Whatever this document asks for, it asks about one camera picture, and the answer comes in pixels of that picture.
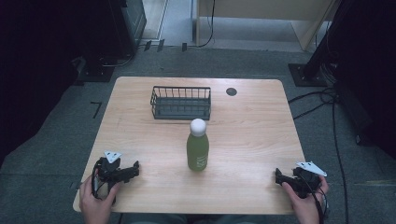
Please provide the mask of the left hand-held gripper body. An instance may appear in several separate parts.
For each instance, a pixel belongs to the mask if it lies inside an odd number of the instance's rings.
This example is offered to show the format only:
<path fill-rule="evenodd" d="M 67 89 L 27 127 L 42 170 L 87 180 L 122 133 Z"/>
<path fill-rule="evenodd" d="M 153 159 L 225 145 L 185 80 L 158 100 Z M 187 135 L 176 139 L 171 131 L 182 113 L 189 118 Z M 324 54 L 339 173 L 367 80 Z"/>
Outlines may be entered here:
<path fill-rule="evenodd" d="M 101 157 L 93 166 L 92 169 L 92 195 L 96 199 L 101 198 L 101 187 L 107 185 L 107 192 L 117 184 L 122 182 L 120 180 L 121 174 L 124 171 L 132 170 L 131 167 L 120 168 L 119 152 L 106 151 L 105 156 Z"/>

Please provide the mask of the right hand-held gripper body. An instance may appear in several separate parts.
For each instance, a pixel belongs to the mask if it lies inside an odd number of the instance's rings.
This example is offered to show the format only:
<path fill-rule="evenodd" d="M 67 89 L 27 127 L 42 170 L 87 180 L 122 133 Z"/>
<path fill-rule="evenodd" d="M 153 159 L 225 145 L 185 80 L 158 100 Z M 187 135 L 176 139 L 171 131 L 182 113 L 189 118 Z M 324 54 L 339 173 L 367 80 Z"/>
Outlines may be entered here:
<path fill-rule="evenodd" d="M 327 173 L 312 161 L 297 162 L 297 167 L 292 173 L 296 181 L 293 189 L 300 198 L 306 198 L 308 193 L 312 193 L 319 186 L 319 178 L 327 176 Z"/>

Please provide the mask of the person's right hand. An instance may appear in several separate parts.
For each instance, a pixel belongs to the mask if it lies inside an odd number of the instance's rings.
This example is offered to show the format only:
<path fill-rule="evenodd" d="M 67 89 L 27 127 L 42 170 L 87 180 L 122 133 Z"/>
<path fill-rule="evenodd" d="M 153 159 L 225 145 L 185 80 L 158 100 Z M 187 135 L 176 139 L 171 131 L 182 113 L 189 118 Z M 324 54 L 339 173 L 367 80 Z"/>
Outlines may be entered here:
<path fill-rule="evenodd" d="M 319 224 L 320 222 L 317 203 L 323 204 L 324 194 L 328 192 L 329 186 L 324 176 L 319 179 L 320 187 L 316 190 L 315 196 L 309 194 L 304 199 L 300 198 L 287 182 L 282 183 L 282 188 L 287 192 L 291 207 L 300 224 Z"/>

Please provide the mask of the person's left hand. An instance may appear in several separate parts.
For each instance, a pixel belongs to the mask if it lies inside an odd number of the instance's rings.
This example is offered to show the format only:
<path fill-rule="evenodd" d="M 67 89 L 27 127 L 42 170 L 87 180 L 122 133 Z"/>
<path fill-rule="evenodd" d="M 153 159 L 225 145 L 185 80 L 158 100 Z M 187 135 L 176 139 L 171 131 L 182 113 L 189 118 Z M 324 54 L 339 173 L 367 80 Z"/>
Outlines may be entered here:
<path fill-rule="evenodd" d="M 79 208 L 85 224 L 107 224 L 112 211 L 113 201 L 120 189 L 117 183 L 104 200 L 92 195 L 92 179 L 88 177 L 79 187 Z"/>

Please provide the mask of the green bottle with white cap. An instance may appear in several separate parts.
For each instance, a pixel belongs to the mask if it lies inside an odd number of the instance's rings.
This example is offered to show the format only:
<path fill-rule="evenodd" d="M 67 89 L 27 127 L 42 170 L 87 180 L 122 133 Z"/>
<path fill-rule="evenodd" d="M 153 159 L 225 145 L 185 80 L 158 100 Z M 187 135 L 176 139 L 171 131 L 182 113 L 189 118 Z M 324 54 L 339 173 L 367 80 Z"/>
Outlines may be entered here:
<path fill-rule="evenodd" d="M 194 119 L 191 122 L 186 147 L 189 168 L 197 172 L 203 171 L 207 166 L 209 151 L 209 141 L 204 120 Z"/>

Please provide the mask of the black equipment cabinet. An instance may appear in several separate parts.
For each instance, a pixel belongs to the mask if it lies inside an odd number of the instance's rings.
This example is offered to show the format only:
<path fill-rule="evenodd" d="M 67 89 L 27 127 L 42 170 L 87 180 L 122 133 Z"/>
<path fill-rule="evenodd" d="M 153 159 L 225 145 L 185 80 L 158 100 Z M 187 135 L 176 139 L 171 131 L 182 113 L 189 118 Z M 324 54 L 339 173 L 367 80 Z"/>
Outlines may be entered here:
<path fill-rule="evenodd" d="M 78 0 L 74 12 L 85 62 L 78 82 L 108 82 L 137 52 L 147 23 L 142 0 Z"/>

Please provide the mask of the light wooden cabinet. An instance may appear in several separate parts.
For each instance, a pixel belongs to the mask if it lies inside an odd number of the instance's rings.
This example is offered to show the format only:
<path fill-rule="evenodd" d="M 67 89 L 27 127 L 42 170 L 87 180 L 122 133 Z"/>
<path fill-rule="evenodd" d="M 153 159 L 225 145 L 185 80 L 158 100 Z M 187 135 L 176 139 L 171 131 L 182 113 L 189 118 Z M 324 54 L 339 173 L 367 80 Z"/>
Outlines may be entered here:
<path fill-rule="evenodd" d="M 200 45 L 202 17 L 291 21 L 302 50 L 313 42 L 323 22 L 340 0 L 192 0 L 195 4 L 195 44 Z"/>

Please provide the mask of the black stand with base plate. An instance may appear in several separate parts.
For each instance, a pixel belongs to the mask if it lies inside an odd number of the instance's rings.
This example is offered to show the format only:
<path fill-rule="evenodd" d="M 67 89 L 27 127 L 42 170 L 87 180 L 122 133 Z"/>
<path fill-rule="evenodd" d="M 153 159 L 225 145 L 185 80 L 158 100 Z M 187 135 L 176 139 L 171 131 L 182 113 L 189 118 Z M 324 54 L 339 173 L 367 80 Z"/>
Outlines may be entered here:
<path fill-rule="evenodd" d="M 343 6 L 345 0 L 333 0 L 331 9 L 327 9 L 326 16 L 332 14 L 332 24 L 320 41 L 315 52 L 307 63 L 289 63 L 288 68 L 297 87 L 326 87 L 327 82 L 320 72 L 320 67 L 331 58 L 338 56 L 333 44 L 340 20 L 344 17 Z"/>

